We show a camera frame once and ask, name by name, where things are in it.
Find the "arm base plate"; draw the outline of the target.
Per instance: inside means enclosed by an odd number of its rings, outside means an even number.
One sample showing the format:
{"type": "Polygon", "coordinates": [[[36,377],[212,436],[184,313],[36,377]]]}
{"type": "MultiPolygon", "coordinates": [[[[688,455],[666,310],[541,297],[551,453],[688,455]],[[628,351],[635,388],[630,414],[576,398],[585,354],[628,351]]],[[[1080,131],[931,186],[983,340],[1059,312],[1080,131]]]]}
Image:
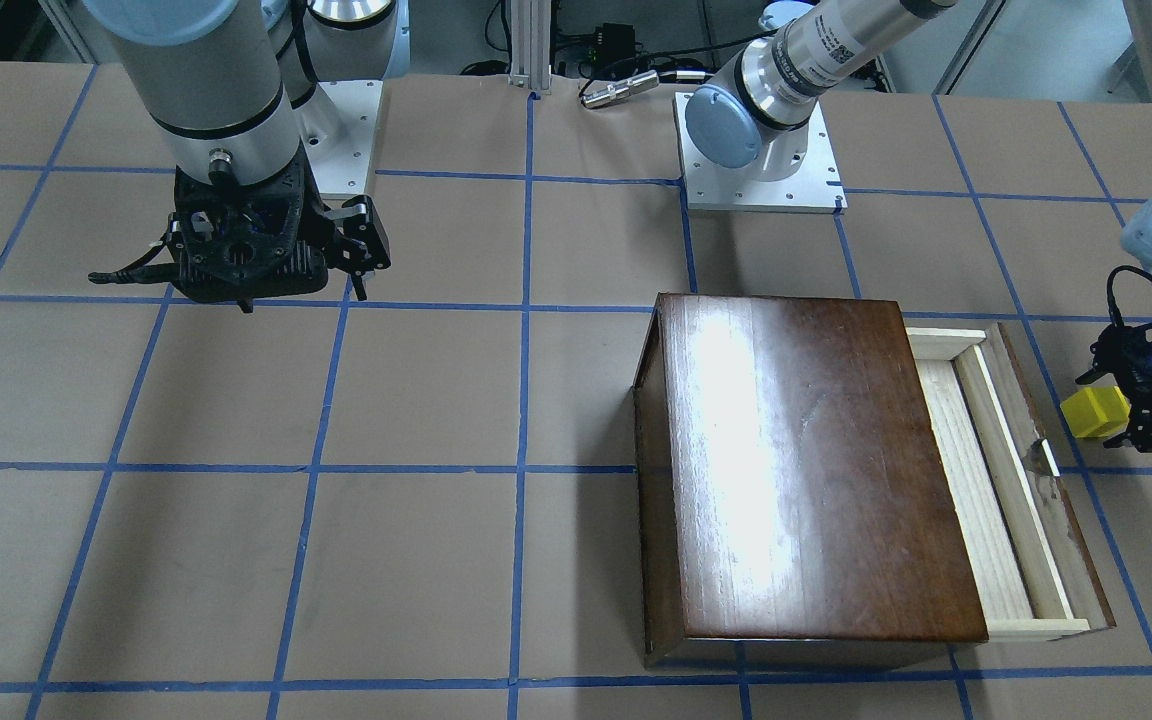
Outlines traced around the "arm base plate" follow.
{"type": "Polygon", "coordinates": [[[814,105],[806,127],[773,141],[750,167],[730,169],[710,161],[691,141],[685,122],[690,99],[675,94],[687,209],[829,214],[849,206],[823,105],[814,105]]]}
{"type": "Polygon", "coordinates": [[[317,190],[326,199],[370,192],[382,94],[380,79],[320,83],[296,109],[317,190]]]}

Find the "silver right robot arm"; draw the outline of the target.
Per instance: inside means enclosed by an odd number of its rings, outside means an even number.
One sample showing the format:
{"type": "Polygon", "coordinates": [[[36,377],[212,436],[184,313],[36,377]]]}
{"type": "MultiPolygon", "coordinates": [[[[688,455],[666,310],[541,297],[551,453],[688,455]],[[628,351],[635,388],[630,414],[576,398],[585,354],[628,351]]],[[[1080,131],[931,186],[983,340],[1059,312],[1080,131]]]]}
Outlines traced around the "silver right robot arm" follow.
{"type": "Polygon", "coordinates": [[[406,1],[90,1],[175,160],[159,241],[94,285],[197,304],[324,290],[392,265],[366,184],[385,79],[410,67],[406,1]]]}

